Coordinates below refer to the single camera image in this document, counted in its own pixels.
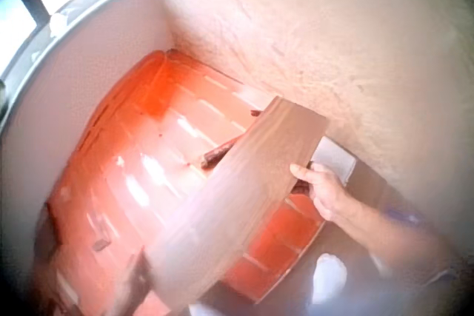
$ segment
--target person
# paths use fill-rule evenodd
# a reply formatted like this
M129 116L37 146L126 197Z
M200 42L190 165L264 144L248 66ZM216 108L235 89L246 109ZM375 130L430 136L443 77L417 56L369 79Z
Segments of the person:
M454 272L459 256L430 229L391 218L356 200L342 186L338 176L323 165L311 163L306 168L291 164L290 171L297 179L309 183L310 198L321 217L340 227L380 259L393 271L395 280L375 286L365 299L338 300L336 305L317 306L314 312L310 308L309 315L401 315L413 296L420 297L421 290L427 286L446 275L457 278ZM401 282L401 289L395 287L396 281ZM149 290L147 262L141 250L130 263L106 316L132 315ZM422 307L430 313L426 305ZM431 309L439 310L439 307L430 305ZM419 309L412 309L419 314Z

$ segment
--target fingers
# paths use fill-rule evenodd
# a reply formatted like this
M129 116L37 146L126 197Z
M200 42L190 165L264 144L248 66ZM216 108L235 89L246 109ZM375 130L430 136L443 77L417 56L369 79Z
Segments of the fingers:
M312 184L316 184L318 182L319 174L321 173L318 170L313 170L313 165L311 165L311 169L308 169L294 163L290 165L290 171L298 179Z

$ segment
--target stucco wall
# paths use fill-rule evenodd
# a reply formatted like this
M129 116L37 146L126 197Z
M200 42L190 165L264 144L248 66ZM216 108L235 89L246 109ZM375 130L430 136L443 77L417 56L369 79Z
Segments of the stucco wall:
M172 47L160 0L112 0L68 34L31 78L1 143L4 271L20 289L42 204L100 100L136 62Z
M331 138L474 248L464 0L164 3L180 51L328 116Z

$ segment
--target floor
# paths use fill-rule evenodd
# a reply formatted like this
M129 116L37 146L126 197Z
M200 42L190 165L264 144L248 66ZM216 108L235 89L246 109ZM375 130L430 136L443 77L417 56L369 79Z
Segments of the floor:
M65 304L100 315L130 256L205 184L210 149L241 135L271 97L171 50L151 53L117 83L87 125L48 201L61 246L49 268ZM223 281L262 299L304 253L322 223L291 195ZM135 315L164 315L150 293Z

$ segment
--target wooden board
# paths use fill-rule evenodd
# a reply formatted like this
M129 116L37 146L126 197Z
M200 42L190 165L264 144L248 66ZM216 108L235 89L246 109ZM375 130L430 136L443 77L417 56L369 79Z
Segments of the wooden board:
M290 163L307 164L326 126L317 113L273 99L146 251L168 307L198 299L243 254L294 186Z

